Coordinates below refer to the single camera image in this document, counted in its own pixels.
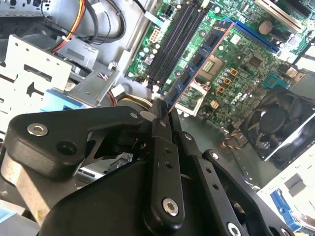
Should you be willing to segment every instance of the motherboard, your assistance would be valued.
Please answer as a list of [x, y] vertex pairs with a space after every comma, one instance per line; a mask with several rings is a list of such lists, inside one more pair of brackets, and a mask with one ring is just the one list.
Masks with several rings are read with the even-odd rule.
[[232, 132], [268, 90], [315, 72], [315, 0], [164, 0], [127, 76], [167, 96], [218, 21], [233, 28], [176, 108]]

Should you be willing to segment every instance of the green circuit board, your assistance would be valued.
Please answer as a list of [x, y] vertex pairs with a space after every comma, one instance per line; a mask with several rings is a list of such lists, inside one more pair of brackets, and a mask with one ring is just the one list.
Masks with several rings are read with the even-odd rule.
[[[212, 2], [213, 5], [208, 14], [203, 18], [170, 76], [160, 87], [162, 95], [166, 95], [172, 84], [179, 78], [217, 20], [226, 18], [240, 20], [256, 32], [258, 32], [260, 24], [264, 21], [271, 22], [274, 29], [287, 30], [286, 26], [256, 5], [253, 0], [216, 0]], [[181, 3], [181, 0], [164, 0], [157, 16], [163, 14], [167, 6], [176, 7]], [[283, 65], [288, 65], [286, 61], [288, 56], [298, 56], [310, 43], [312, 38], [309, 37], [309, 34], [315, 29], [313, 18], [313, 12], [308, 18], [298, 18], [304, 30], [291, 36], [291, 38], [294, 38], [294, 42], [281, 45], [282, 50], [278, 54], [271, 53], [270, 50], [262, 47], [247, 34], [233, 28], [214, 52], [213, 58], [207, 63], [207, 67], [203, 68], [203, 72], [197, 76], [196, 83], [208, 91], [200, 108], [198, 108], [198, 114], [221, 127], [227, 128], [232, 125], [237, 129], [242, 120], [259, 104], [270, 89], [266, 86], [266, 78], [271, 75], [278, 75], [278, 79], [283, 82], [279, 83], [286, 85], [288, 88], [292, 87], [297, 81], [296, 78], [283, 76], [284, 72], [280, 68]], [[161, 45], [161, 48], [163, 47], [163, 41], [171, 31], [175, 20], [176, 12], [170, 19], [167, 29], [164, 30], [164, 35], [160, 35], [156, 43], [150, 42], [150, 37], [157, 27], [154, 24], [149, 27], [129, 68], [128, 75], [131, 78], [138, 81], [144, 81], [147, 78], [150, 65], [145, 60], [156, 49], [156, 44]], [[275, 42], [275, 38], [271, 34], [261, 34], [260, 37]], [[201, 96], [199, 91], [188, 89], [179, 104], [193, 110]]]

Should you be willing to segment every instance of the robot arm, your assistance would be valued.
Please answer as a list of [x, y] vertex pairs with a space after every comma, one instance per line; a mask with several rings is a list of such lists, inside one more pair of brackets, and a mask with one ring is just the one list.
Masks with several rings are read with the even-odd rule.
[[[132, 162], [77, 190], [79, 168], [123, 152]], [[110, 107], [17, 116], [0, 159], [39, 236], [294, 235], [223, 158], [200, 153], [162, 100], [140, 114]]]

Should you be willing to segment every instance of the black cooling fan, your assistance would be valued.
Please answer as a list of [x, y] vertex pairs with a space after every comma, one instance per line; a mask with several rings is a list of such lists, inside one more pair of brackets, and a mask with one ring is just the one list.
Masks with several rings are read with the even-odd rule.
[[315, 139], [315, 102], [281, 86], [272, 89], [240, 129], [262, 160], [283, 169]]

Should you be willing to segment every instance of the silver screw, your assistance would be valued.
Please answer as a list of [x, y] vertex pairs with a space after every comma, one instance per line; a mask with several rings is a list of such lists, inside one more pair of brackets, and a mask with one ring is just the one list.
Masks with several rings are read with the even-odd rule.
[[130, 115], [131, 115], [133, 118], [135, 118], [135, 119], [138, 118], [138, 116], [137, 116], [135, 113], [130, 113]]
[[233, 223], [228, 223], [227, 229], [232, 236], [241, 236], [240, 230]]
[[178, 206], [172, 199], [165, 198], [162, 202], [162, 205], [164, 210], [171, 216], [176, 216], [178, 214]]
[[281, 228], [281, 231], [285, 236], [290, 236], [289, 232], [286, 229]]
[[48, 134], [48, 129], [43, 124], [37, 124], [37, 123], [30, 124], [27, 130], [30, 134], [39, 136], [39, 137], [45, 136], [46, 134]]
[[164, 121], [160, 120], [159, 123], [160, 123], [162, 126], [166, 127], [166, 124], [165, 124]]
[[186, 137], [188, 140], [192, 140], [192, 137], [191, 137], [189, 134], [185, 134], [185, 137]]
[[216, 159], [216, 160], [219, 159], [219, 156], [216, 155], [214, 152], [210, 152], [210, 155], [212, 155], [212, 157], [213, 157], [214, 159]]

